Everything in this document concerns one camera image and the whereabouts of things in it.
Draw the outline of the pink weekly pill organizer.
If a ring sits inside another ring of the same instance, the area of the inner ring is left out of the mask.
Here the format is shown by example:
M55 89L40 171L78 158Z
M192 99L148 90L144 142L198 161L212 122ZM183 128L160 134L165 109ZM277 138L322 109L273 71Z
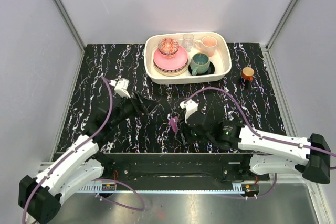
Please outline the pink weekly pill organizer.
M178 127L179 123L178 122L179 122L179 117L178 116L175 116L175 117L169 119L169 125L170 125L171 129L173 130L173 132L175 134L177 134L178 131L179 131L179 127Z

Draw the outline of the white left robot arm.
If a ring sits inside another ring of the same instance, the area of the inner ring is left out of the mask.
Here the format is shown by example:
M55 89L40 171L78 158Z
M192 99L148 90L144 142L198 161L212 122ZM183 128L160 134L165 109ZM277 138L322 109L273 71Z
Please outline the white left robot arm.
M121 122L151 113L158 102L138 92L123 97L108 110L98 108L84 132L55 162L35 177L19 182L18 204L23 209L22 222L32 216L38 223L49 223L64 202L81 187L95 179L116 176L114 161L101 148L108 135Z

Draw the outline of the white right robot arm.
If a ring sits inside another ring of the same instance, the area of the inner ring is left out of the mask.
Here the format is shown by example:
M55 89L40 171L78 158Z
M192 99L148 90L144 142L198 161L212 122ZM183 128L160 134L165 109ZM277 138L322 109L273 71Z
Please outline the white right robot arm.
M215 122L199 112L187 119L174 117L169 124L173 132L181 132L188 143L207 142L222 151L254 151L249 162L238 167L239 176L244 180L277 173L298 174L319 184L330 183L331 150L320 134L313 133L310 137L278 135L240 123Z

